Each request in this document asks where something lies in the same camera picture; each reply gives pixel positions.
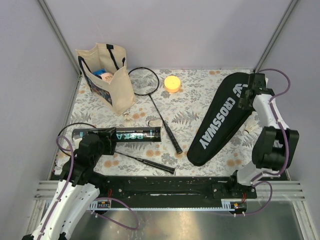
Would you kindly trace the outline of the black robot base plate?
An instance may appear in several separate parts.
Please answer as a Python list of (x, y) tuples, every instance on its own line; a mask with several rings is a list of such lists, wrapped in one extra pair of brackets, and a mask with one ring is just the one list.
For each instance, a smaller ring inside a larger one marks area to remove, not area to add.
[(111, 208), (132, 209), (214, 208), (222, 199), (256, 199), (256, 190), (228, 177), (106, 176)]

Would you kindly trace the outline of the black shuttlecock tube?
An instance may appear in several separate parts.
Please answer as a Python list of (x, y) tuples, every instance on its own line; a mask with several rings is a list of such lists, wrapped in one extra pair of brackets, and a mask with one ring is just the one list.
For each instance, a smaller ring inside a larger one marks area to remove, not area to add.
[(117, 143), (162, 141), (161, 127), (75, 128), (71, 136), (75, 140), (87, 134), (96, 134), (101, 140), (110, 139)]

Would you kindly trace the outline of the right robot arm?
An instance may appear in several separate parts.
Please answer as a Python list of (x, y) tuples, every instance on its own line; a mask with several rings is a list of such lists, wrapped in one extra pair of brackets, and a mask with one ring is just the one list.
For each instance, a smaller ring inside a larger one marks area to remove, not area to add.
[(238, 107), (255, 111), (263, 126), (252, 149), (251, 162), (236, 171), (236, 180), (228, 184), (228, 194), (239, 198), (245, 186), (255, 187), (263, 177), (280, 177), (291, 164), (299, 133), (283, 120), (276, 104), (277, 95), (267, 87), (263, 73), (251, 73), (248, 86), (241, 93)]

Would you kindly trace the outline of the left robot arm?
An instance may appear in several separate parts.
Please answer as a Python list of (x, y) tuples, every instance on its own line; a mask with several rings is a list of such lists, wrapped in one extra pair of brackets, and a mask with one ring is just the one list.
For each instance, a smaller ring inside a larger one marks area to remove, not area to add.
[(60, 180), (38, 227), (24, 240), (68, 240), (90, 204), (108, 195), (107, 177), (94, 171), (103, 155), (114, 153), (116, 129), (83, 129), (76, 149), (63, 165)]

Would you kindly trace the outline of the white feather shuttlecock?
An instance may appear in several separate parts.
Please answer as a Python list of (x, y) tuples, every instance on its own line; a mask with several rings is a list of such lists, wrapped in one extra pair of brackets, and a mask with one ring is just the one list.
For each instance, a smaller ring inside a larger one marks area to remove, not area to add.
[(161, 119), (149, 120), (148, 126), (150, 127), (162, 127), (163, 121)]
[(259, 124), (254, 119), (250, 119), (246, 122), (245, 127), (242, 131), (243, 135), (249, 135), (259, 128)]
[(125, 113), (123, 115), (123, 125), (126, 128), (129, 128), (133, 125), (133, 119), (131, 118), (131, 116), (128, 113)]

